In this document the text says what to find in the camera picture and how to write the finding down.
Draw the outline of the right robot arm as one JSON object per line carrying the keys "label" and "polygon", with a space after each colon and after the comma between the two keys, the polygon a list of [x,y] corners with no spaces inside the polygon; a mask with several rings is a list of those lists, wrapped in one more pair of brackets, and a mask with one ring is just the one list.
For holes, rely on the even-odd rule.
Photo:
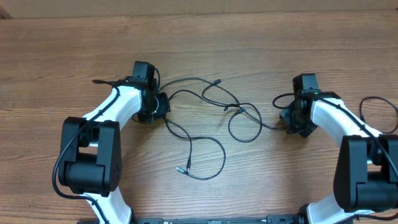
{"label": "right robot arm", "polygon": [[392,221],[379,213],[397,208],[397,135],[385,134],[358,118],[334,92],[321,91],[315,74],[293,80],[294,100],[280,113],[287,133],[306,138],[322,128],[340,149],[333,191],[305,204],[278,223],[353,223],[362,218]]}

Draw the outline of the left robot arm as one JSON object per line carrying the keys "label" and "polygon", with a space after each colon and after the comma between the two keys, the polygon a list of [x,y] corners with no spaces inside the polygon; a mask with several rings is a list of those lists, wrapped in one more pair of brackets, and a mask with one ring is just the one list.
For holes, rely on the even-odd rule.
{"label": "left robot arm", "polygon": [[149,62],[136,61],[130,76],[107,85],[111,94],[99,107],[63,122],[52,185],[63,198],[87,201],[97,223],[135,223],[119,189],[121,130],[129,120],[152,124],[170,111],[170,105],[159,90],[159,70]]}

